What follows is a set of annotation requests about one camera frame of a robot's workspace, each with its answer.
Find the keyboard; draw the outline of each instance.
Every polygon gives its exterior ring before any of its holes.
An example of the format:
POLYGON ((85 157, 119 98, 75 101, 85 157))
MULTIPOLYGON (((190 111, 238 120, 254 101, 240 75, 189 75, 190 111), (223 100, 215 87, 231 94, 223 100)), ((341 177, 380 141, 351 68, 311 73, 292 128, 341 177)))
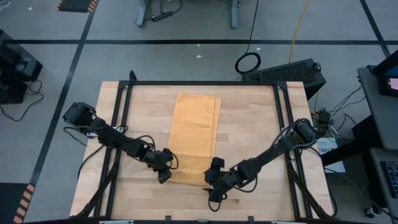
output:
POLYGON ((387 184, 389 185, 391 196, 398 198, 398 161, 380 162, 381 167, 386 175, 387 184))
POLYGON ((248 75, 252 81, 287 81, 303 82, 304 84, 314 82, 316 74, 319 72, 312 59, 306 59, 290 64, 280 65, 272 68, 260 70, 248 75))

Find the computer monitor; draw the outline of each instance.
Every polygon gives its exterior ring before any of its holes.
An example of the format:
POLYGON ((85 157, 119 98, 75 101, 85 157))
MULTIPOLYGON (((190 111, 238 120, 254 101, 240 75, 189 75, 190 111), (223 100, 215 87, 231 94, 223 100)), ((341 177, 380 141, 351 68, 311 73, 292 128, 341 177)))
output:
POLYGON ((398 50, 371 71, 377 76, 380 94, 398 97, 398 50))

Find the monitor screen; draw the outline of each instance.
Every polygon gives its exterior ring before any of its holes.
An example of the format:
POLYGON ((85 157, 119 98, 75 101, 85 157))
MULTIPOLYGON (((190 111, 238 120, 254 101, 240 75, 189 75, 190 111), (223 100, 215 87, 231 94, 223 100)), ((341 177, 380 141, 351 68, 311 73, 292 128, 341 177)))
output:
POLYGON ((387 76, 387 77, 390 77, 390 78, 398 78, 398 66, 395 66, 394 68, 392 68, 391 70, 389 70, 389 71, 386 73, 386 76, 387 76))
POLYGON ((398 78, 390 78, 390 86, 393 90, 398 90, 398 78))

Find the desk leg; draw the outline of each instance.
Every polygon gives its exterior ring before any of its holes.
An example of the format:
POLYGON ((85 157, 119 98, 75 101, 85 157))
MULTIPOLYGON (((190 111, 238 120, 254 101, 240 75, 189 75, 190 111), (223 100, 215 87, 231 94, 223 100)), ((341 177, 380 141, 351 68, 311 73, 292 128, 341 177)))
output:
POLYGON ((341 161, 357 153, 362 153, 372 147, 382 147, 372 115, 358 123, 352 128, 352 131, 355 136, 354 141, 322 155, 324 166, 341 161))
POLYGON ((232 7, 231 7, 231 29, 238 28, 238 0, 232 0, 232 7))
POLYGON ((137 26, 140 28, 144 25, 146 10, 147 10, 147 0, 139 0, 139 14, 136 23, 137 26))

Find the orange towel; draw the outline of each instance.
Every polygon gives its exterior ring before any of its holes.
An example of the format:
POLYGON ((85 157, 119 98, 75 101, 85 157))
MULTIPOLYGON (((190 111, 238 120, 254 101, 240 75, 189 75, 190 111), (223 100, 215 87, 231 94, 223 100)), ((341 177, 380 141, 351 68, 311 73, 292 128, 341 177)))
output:
POLYGON ((221 99, 179 93, 175 102, 169 149, 178 157, 170 181, 207 185, 204 171, 216 151, 221 99))

